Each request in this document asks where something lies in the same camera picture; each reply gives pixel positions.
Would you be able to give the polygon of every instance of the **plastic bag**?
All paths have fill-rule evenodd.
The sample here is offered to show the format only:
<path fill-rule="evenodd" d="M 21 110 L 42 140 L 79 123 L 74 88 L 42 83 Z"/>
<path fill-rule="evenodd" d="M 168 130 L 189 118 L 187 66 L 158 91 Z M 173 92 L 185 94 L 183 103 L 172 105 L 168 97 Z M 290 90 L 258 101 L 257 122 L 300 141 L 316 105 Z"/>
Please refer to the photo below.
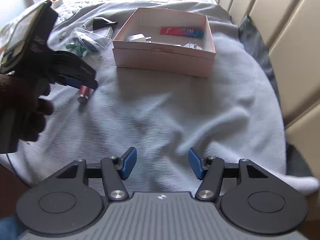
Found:
<path fill-rule="evenodd" d="M 102 59 L 102 52 L 107 49 L 112 39 L 76 27 L 66 43 L 66 49 L 84 58 L 90 55 L 95 62 Z"/>

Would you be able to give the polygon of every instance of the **metal screw cap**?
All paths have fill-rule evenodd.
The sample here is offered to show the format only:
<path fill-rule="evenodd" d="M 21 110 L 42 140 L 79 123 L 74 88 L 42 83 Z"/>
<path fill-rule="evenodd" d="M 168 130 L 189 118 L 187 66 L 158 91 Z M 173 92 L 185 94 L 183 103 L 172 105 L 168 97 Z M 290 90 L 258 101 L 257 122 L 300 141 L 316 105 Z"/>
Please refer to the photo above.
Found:
<path fill-rule="evenodd" d="M 123 198 L 125 196 L 124 191 L 122 190 L 114 190 L 110 193 L 112 198 Z"/>
<path fill-rule="evenodd" d="M 213 197 L 213 192 L 210 191 L 210 190 L 201 190 L 199 193 L 198 193 L 198 196 L 200 198 L 211 198 Z"/>

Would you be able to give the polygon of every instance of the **bed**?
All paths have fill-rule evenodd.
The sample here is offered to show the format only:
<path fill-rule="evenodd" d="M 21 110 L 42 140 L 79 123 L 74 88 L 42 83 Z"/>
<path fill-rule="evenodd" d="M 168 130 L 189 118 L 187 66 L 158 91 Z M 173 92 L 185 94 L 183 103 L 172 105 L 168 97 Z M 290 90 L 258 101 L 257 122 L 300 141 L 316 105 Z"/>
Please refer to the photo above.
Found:
<path fill-rule="evenodd" d="M 55 104 L 55 113 L 38 142 L 21 142 L 19 151 L 10 155 L 13 165 L 26 181 L 37 183 L 76 158 L 97 162 L 135 146 L 139 157 L 126 181 L 129 191 L 194 193 L 199 182 L 186 156 L 195 146 L 205 156 L 215 154 L 228 162 L 250 158 L 306 195 L 313 193 L 319 187 L 317 179 L 303 172 L 300 177 L 287 173 L 284 127 L 288 142 L 320 178 L 319 4 L 319 0 L 64 0 L 49 40 L 53 49 L 63 47 L 57 38 L 63 32 L 90 24 L 93 16 L 105 15 L 121 26 L 137 7 L 205 14 L 217 50 L 213 74 L 201 81 L 119 70 L 108 48 L 99 64 L 88 61 L 96 67 L 100 84 L 90 103 L 79 107 L 76 90 L 52 86 L 48 99 Z M 281 109 L 277 90 L 261 67 L 264 63 L 239 41 L 237 25 L 246 15 L 269 51 Z M 0 160 L 9 167 L 6 157 Z M 302 158 L 291 160 L 301 167 Z M 224 181 L 224 190 L 233 183 Z M 98 181 L 92 185 L 100 189 Z M 309 197 L 313 204 L 309 219 L 319 218 L 316 200 L 317 193 Z"/>

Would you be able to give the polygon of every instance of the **pink cardboard box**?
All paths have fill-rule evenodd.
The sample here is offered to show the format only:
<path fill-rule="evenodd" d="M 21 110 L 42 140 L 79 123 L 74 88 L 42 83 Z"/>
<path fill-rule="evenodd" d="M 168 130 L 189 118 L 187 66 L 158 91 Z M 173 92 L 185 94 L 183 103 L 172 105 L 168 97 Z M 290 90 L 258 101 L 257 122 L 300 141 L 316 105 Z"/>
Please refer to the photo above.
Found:
<path fill-rule="evenodd" d="M 203 38 L 160 34 L 161 27 L 195 28 Z M 127 41 L 142 33 L 149 42 Z M 184 48 L 187 43 L 202 48 Z M 180 73 L 196 77 L 210 76 L 216 54 L 208 19 L 205 15 L 183 11 L 138 8 L 126 21 L 113 41 L 117 67 Z"/>

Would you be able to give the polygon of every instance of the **white charger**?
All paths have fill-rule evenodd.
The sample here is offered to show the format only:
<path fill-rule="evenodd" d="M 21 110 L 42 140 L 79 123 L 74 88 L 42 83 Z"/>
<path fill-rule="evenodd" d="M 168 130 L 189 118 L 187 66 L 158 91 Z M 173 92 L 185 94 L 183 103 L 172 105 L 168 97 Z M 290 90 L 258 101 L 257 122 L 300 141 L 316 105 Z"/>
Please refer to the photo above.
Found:
<path fill-rule="evenodd" d="M 140 42 L 146 42 L 148 39 L 151 39 L 151 37 L 145 37 L 143 34 L 136 34 L 132 36 L 128 36 L 128 41 L 140 41 Z"/>

